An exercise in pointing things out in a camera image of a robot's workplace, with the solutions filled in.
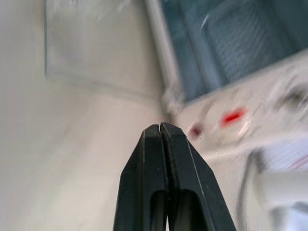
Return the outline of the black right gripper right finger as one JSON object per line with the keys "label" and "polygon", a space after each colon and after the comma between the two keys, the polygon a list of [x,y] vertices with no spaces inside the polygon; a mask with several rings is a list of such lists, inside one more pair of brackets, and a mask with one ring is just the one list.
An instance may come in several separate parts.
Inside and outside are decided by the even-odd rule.
{"label": "black right gripper right finger", "polygon": [[236,231],[216,177],[182,129],[161,124],[169,177],[170,231]]}

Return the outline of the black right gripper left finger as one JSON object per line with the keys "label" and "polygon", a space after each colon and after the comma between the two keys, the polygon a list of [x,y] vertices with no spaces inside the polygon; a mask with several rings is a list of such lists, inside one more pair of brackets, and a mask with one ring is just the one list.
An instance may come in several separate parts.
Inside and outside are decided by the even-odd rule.
{"label": "black right gripper left finger", "polygon": [[151,125],[121,173],[113,231],[166,231],[167,186],[162,136]]}

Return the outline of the white toaster oven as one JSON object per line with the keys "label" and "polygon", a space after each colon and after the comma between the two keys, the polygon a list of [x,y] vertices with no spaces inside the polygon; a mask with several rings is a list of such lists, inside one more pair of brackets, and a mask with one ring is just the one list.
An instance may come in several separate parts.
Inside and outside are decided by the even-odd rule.
{"label": "white toaster oven", "polygon": [[[160,0],[145,0],[163,72],[163,104],[175,124],[182,128],[197,151],[209,160],[230,158],[240,152],[277,150],[287,141],[308,137],[308,48],[286,57],[214,92],[185,102],[180,73]],[[217,146],[205,127],[205,115],[217,102],[243,103],[252,126],[234,144]],[[189,137],[189,128],[202,123],[201,137]]]}

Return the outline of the blue-grey tray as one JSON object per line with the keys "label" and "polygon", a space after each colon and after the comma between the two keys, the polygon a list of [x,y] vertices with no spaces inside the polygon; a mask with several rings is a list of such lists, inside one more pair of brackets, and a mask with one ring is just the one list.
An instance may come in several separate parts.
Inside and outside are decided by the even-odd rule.
{"label": "blue-grey tray", "polygon": [[160,0],[184,101],[308,48],[308,0]]}

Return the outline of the small dark red indicator light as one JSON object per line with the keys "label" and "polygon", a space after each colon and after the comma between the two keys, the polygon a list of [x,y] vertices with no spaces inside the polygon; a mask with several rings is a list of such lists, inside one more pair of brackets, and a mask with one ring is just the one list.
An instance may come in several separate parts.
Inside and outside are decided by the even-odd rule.
{"label": "small dark red indicator light", "polygon": [[200,138],[203,132],[203,125],[202,123],[194,123],[188,131],[189,137],[192,139]]}

